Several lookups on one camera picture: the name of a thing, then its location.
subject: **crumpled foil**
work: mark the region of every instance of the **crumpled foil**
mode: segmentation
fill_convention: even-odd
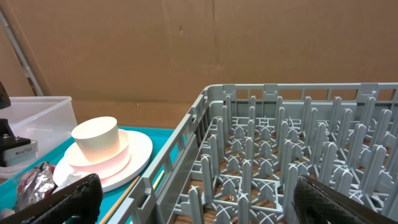
[[[49,196],[55,187],[53,165],[43,162],[38,167],[22,174],[17,188],[16,212]]]

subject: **teal tray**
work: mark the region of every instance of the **teal tray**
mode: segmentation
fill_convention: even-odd
[[[152,150],[152,154],[150,155],[150,161],[149,161],[148,165],[152,162],[152,160],[155,158],[157,153],[160,151],[160,149],[163,147],[163,145],[166,143],[166,141],[169,139],[169,137],[173,133],[172,129],[132,128],[132,127],[123,127],[123,126],[121,126],[119,128],[128,130],[128,131],[139,131],[139,132],[144,133],[150,137],[154,147]],[[52,150],[51,152],[46,154],[43,158],[41,158],[37,162],[33,163],[31,166],[29,166],[22,172],[26,172],[27,170],[35,167],[37,164],[39,164],[43,161],[49,161],[51,164],[57,164],[59,162],[59,160],[62,159],[62,157],[63,157],[65,151],[68,149],[68,147],[70,145],[72,145],[74,142],[75,141],[73,140],[73,138],[66,140],[64,143],[62,143],[61,145],[56,147],[54,150]],[[177,155],[178,155],[177,147],[175,147],[170,155],[172,162],[174,162],[175,158],[177,158]],[[162,170],[163,170],[163,168],[158,172],[158,174],[154,180],[157,180],[157,177],[162,172]],[[101,213],[99,214],[98,221],[101,221],[101,219],[105,216],[105,214],[108,212],[108,210],[115,204],[115,202],[118,200],[118,198],[127,189],[127,187],[130,185],[130,183],[131,182],[123,185],[122,187],[114,189],[110,192],[106,192],[104,194],[104,199],[101,203],[101,208],[100,208]],[[15,182],[12,179],[5,181],[3,184],[0,185],[0,192],[2,192],[2,194],[0,194],[0,210],[2,210],[4,208],[12,208],[17,200]]]

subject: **wooden stick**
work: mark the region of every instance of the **wooden stick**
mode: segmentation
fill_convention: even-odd
[[[159,174],[158,178],[156,179],[155,183],[154,183],[154,190],[156,190],[156,187],[159,185],[160,181],[162,180],[162,177],[164,175],[164,170],[162,170],[162,172]],[[135,186],[135,184],[137,183],[137,181],[139,180],[139,176],[137,176],[132,183],[130,184],[130,186],[123,192],[122,196],[119,197],[119,199],[116,201],[116,203],[112,206],[111,209],[109,209],[109,211],[106,213],[106,215],[104,216],[104,218],[102,218],[102,220],[99,222],[99,224],[105,224],[109,218],[112,217],[113,213],[116,211],[116,209],[118,209],[119,205],[122,203],[122,201],[127,197],[127,194],[131,191],[131,189]]]
[[[111,209],[109,209],[109,211],[106,213],[106,215],[104,216],[104,218],[102,218],[102,220],[99,222],[99,224],[105,224],[109,218],[111,218],[111,216],[113,215],[113,213],[116,211],[116,209],[118,209],[119,205],[122,203],[122,201],[126,198],[127,194],[131,191],[131,189],[135,186],[135,184],[137,183],[139,179],[139,176],[137,176],[132,183],[130,184],[130,186],[123,192],[122,196],[119,197],[119,199],[116,201],[116,203],[112,206]]]

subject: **dish rack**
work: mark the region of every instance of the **dish rack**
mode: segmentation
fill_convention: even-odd
[[[302,174],[398,220],[397,89],[398,83],[208,86],[110,223],[298,223],[292,201]],[[325,99],[307,96],[313,90]],[[344,90],[355,96],[333,97]],[[283,91],[298,92],[298,99],[283,99]],[[381,100],[386,91],[391,97]],[[161,167],[165,176],[155,191]]]

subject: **ceramic cup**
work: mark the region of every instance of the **ceramic cup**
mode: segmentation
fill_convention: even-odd
[[[90,163],[105,161],[119,152],[116,118],[105,116],[85,121],[73,129],[72,137]]]

